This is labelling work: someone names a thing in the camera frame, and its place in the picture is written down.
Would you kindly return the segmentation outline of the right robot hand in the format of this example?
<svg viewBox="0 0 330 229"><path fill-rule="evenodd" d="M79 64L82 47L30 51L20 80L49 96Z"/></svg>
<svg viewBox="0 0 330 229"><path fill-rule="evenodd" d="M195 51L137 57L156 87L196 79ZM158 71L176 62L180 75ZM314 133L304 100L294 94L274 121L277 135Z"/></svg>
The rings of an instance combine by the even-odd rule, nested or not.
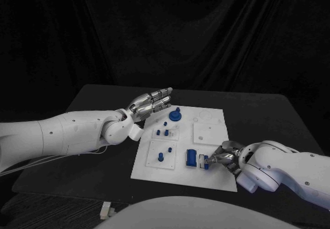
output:
<svg viewBox="0 0 330 229"><path fill-rule="evenodd" d="M210 157L205 159L205 165L222 164L228 171L238 176L241 173L239 156L245 145L235 141L223 141Z"/></svg>

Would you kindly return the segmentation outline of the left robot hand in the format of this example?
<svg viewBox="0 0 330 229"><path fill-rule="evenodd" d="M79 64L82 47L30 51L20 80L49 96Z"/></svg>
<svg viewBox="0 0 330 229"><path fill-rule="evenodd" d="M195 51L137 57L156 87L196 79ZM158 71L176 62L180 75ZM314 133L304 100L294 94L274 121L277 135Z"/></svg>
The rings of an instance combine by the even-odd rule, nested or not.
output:
<svg viewBox="0 0 330 229"><path fill-rule="evenodd" d="M135 123L144 121L153 113L171 106L169 103L171 91L171 87L164 88L151 93L143 94L131 101L125 111Z"/></svg>

